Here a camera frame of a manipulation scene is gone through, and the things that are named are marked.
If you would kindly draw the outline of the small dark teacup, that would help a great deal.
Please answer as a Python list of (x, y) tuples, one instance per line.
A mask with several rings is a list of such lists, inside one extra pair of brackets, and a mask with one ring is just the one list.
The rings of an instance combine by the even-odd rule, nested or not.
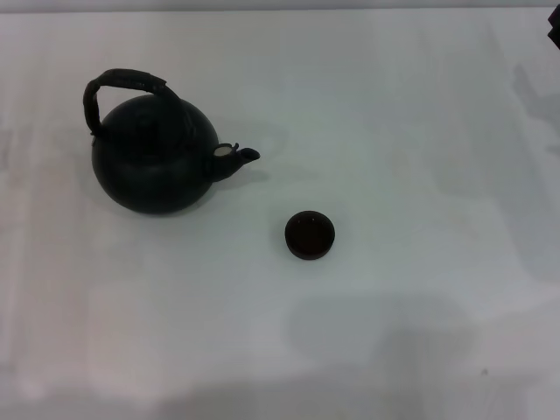
[(302, 211), (292, 215), (284, 228), (288, 250), (297, 258), (314, 261), (324, 257), (335, 240), (332, 221), (316, 211)]

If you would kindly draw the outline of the black round teapot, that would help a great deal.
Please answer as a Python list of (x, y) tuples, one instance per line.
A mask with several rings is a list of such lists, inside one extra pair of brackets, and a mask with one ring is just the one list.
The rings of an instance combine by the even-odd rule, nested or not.
[(140, 214), (180, 212), (260, 157), (221, 143), (198, 108), (150, 73), (107, 70), (87, 84), (83, 106), (94, 175), (112, 200)]

